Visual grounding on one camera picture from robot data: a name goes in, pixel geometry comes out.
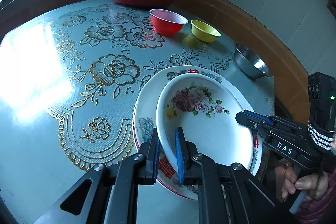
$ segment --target sleeve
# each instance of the sleeve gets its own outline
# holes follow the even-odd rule
[[[302,202],[300,211],[295,214],[295,217],[301,222],[301,224],[317,224],[328,209],[328,205],[335,197],[336,175],[328,174],[328,177],[329,185],[325,194],[319,199]]]

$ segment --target stainless steel bowl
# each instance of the stainless steel bowl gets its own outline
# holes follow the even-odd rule
[[[240,42],[235,42],[235,46],[235,62],[243,73],[252,79],[258,79],[263,76],[271,77],[264,61],[250,48]]]

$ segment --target red plastic bowl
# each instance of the red plastic bowl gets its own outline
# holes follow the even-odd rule
[[[176,34],[188,23],[185,17],[168,10],[152,9],[149,13],[154,31],[168,37]]]

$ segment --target floral plate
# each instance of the floral plate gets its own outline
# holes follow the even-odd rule
[[[249,169],[253,157],[251,130],[236,121],[243,108],[222,84],[199,73],[185,73],[162,90],[156,108],[157,133],[169,163],[178,172],[175,130],[182,127],[185,139],[199,153],[215,162],[239,162]]]
[[[211,70],[195,66],[169,67],[155,74],[154,77],[145,84],[135,103],[133,112],[133,135],[137,150],[139,150],[143,142],[150,140],[153,128],[156,127],[156,107],[163,88],[174,77],[184,73],[200,73],[216,80],[233,94],[243,109],[254,111],[240,91],[221,75]],[[260,166],[262,143],[262,139],[259,136],[256,134],[253,135],[253,158],[249,169],[253,175],[257,173]],[[185,186],[179,184],[177,174],[168,162],[163,151],[160,151],[158,167],[157,180],[160,184],[184,198],[198,199],[197,188],[192,185]]]

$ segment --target blue gripper pad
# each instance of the blue gripper pad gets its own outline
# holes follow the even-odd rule
[[[153,161],[153,179],[154,179],[154,181],[156,181],[156,179],[158,178],[159,155],[160,155],[160,141],[157,138],[156,147],[155,147],[155,156],[154,156],[154,161]]]
[[[251,115],[251,116],[253,116],[253,117],[256,117],[256,118],[258,118],[258,119],[260,119],[260,120],[266,121],[267,124],[270,125],[270,126],[272,126],[272,125],[274,124],[274,122],[273,122],[271,119],[269,119],[269,118],[267,118],[267,117],[265,117],[265,116],[263,116],[263,115],[260,115],[260,114],[258,114],[258,113],[254,113],[254,112],[249,111],[249,110],[246,110],[246,109],[244,109],[244,112],[245,112],[246,114],[249,114],[249,115]]]
[[[175,148],[176,148],[176,159],[177,159],[177,170],[178,170],[178,178],[180,180],[180,184],[184,182],[184,167],[183,167],[183,160],[182,160],[182,151],[181,151],[181,144],[179,140],[179,131],[175,129]]]

